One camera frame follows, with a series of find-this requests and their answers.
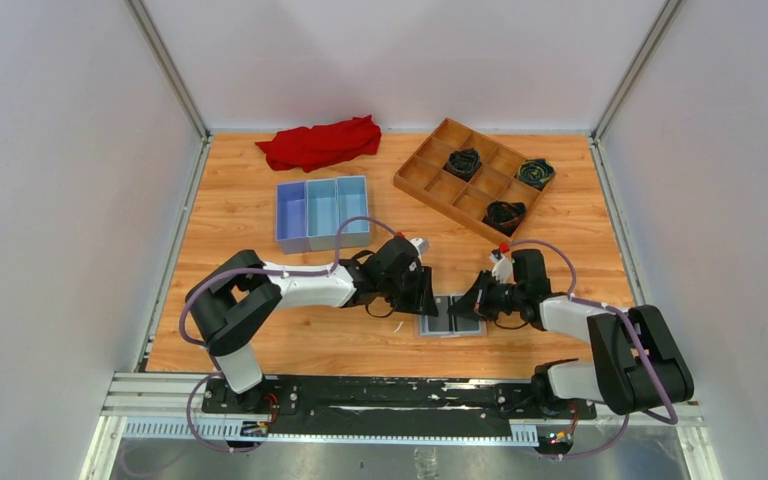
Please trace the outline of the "brown wooden divided tray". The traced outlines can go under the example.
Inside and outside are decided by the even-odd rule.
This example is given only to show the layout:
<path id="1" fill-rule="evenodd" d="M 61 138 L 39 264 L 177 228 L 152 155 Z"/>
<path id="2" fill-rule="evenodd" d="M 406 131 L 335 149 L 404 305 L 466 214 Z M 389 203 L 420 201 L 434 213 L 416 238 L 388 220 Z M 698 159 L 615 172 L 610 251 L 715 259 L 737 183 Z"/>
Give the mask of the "brown wooden divided tray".
<path id="1" fill-rule="evenodd" d="M 398 168 L 393 185 L 489 241 L 509 244 L 555 178 L 549 160 L 446 118 Z"/>

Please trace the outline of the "black rolled sock in tray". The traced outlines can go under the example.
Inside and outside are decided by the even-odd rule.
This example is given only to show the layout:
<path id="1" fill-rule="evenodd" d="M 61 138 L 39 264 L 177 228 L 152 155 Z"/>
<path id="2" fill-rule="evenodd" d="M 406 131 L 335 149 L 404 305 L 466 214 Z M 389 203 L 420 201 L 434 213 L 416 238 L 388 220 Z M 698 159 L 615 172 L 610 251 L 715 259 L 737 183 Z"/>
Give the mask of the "black rolled sock in tray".
<path id="1" fill-rule="evenodd" d="M 482 165 L 480 153 L 475 148 L 453 151 L 450 153 L 444 170 L 455 177 L 469 182 Z"/>

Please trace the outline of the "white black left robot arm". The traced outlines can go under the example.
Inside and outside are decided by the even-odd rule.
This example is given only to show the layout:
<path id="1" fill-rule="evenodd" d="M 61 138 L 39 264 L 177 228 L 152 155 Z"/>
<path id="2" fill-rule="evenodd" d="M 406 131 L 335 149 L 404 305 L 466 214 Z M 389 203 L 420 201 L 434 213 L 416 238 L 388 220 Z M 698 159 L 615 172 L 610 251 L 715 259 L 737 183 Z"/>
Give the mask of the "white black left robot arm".
<path id="1" fill-rule="evenodd" d="M 227 386 L 243 394 L 264 378 L 251 341 L 276 311 L 382 299 L 396 313 L 437 315 L 432 270 L 422 263 L 427 247 L 424 238 L 395 236 L 376 251 L 313 266 L 265 262 L 242 250 L 188 292 L 182 317 L 194 321 Z"/>

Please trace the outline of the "black red rolled sock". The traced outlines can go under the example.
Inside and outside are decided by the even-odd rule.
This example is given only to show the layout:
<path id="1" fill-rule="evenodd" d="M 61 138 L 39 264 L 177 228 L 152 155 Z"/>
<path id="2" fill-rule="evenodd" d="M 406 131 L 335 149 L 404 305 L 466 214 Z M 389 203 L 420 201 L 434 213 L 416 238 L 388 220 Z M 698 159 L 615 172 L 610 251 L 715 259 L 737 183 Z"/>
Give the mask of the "black red rolled sock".
<path id="1" fill-rule="evenodd" d="M 497 232 L 512 237 L 527 214 L 523 202 L 494 201 L 485 211 L 482 222 Z"/>

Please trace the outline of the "red cloth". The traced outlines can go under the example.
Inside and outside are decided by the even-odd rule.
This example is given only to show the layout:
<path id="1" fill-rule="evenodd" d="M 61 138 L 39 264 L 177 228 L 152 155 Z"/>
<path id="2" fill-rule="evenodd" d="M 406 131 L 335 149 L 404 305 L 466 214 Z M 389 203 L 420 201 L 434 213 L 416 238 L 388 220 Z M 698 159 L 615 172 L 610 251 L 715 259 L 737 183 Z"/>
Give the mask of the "red cloth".
<path id="1" fill-rule="evenodd" d="M 255 145 L 265 154 L 272 170 L 301 169 L 310 173 L 359 156 L 375 155 L 381 138 L 381 128 L 367 115 L 279 131 L 271 140 Z"/>

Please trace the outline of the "blue three-compartment tray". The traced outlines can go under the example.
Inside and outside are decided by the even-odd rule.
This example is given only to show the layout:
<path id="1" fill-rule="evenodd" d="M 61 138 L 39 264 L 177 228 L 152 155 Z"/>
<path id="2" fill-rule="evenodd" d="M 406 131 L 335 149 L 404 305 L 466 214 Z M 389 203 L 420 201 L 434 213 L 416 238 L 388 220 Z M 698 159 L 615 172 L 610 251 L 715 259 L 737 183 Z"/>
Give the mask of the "blue three-compartment tray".
<path id="1" fill-rule="evenodd" d="M 275 240 L 284 254 L 370 244 L 364 176 L 280 183 L 275 199 Z"/>

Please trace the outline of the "black yellow rolled sock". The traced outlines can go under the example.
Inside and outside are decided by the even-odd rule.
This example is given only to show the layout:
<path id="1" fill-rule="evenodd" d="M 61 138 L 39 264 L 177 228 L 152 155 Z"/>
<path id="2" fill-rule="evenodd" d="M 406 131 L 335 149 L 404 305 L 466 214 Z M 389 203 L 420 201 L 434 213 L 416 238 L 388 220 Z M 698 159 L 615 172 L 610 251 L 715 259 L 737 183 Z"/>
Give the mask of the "black yellow rolled sock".
<path id="1" fill-rule="evenodd" d="M 543 191 L 554 176 L 555 169 L 545 158 L 525 160 L 514 175 L 517 180 L 538 191 Z"/>

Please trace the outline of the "dark grey card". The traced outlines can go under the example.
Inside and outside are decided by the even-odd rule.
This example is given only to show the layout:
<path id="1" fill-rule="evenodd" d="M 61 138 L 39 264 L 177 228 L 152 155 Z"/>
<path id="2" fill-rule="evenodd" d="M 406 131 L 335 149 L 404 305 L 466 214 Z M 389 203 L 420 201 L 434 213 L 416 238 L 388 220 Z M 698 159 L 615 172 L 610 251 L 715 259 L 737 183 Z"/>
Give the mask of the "dark grey card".
<path id="1" fill-rule="evenodd" d="M 483 332 L 483 322 L 472 318 L 455 317 L 453 330 L 458 335 L 480 335 Z"/>

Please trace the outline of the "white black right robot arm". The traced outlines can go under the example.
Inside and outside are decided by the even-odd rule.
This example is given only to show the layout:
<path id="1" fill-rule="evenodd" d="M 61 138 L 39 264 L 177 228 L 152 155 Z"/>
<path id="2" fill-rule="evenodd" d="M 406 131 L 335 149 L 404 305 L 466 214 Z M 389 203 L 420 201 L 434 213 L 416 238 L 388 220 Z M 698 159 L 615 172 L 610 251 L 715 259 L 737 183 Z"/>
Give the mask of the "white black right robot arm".
<path id="1" fill-rule="evenodd" d="M 568 359 L 536 367 L 532 400 L 545 408 L 569 400 L 607 406 L 618 415 L 643 413 L 675 425 L 675 406 L 692 399 L 690 370 L 661 311 L 653 305 L 620 308 L 553 290 L 537 249 L 497 253 L 490 270 L 449 308 L 461 318 L 494 321 L 518 315 L 537 330 L 589 345 L 588 361 Z"/>

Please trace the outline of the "aluminium frame rail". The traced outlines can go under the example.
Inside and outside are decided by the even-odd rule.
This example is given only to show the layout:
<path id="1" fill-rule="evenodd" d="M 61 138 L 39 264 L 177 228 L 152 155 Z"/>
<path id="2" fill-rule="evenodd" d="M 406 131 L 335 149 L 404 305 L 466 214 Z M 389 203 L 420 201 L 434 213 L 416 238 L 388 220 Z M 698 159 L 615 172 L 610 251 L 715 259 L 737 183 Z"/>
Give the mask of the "aluminium frame rail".
<path id="1" fill-rule="evenodd" d="M 231 454 L 273 443 L 525 447 L 545 456 L 587 426 L 653 427 L 525 379 L 269 375 L 237 394 L 218 373 L 117 373 L 82 468 L 112 473 L 127 439 L 193 440 Z"/>

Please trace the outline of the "grey VIP card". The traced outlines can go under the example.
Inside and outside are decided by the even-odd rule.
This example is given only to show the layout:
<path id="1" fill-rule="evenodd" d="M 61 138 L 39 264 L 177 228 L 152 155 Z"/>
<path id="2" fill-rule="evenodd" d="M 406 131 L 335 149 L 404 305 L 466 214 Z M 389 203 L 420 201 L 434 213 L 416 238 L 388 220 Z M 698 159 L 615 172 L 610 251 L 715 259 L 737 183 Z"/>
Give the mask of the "grey VIP card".
<path id="1" fill-rule="evenodd" d="M 450 318 L 447 315 L 442 316 L 421 316 L 419 319 L 420 336 L 447 336 L 452 333 Z"/>

